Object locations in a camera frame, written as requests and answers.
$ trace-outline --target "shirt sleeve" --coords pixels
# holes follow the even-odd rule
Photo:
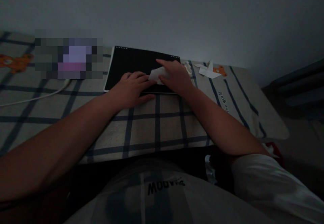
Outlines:
[[[324,223],[324,202],[273,158],[252,154],[232,165],[235,194],[261,211]]]

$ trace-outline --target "forearm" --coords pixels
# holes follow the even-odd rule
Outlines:
[[[0,158],[0,202],[47,187],[66,173],[118,110],[97,97]]]
[[[269,155],[249,130],[202,91],[194,88],[183,97],[212,141],[224,153],[232,156],[253,153]]]

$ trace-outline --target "white shirt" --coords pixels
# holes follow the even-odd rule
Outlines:
[[[170,163],[125,170],[66,223],[324,223],[324,202],[273,158],[232,165],[236,196]]]

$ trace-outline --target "black notebook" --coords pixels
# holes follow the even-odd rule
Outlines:
[[[161,65],[155,61],[157,58],[166,61],[177,60],[180,62],[180,57],[177,56],[135,48],[114,46],[112,48],[104,91],[109,91],[113,88],[120,81],[124,73],[141,71],[149,75],[151,70],[161,67]],[[153,85],[143,92],[174,93],[167,86],[159,84]]]

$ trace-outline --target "hand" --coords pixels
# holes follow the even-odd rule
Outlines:
[[[175,93],[185,97],[195,89],[186,68],[181,63],[176,60],[171,62],[157,59],[156,61],[170,73],[170,79],[166,79],[162,75],[159,76],[159,79]]]
[[[139,106],[155,97],[152,94],[140,97],[143,90],[156,84],[156,81],[147,81],[148,78],[149,76],[143,72],[125,73],[104,96],[110,98],[112,106],[117,111]]]

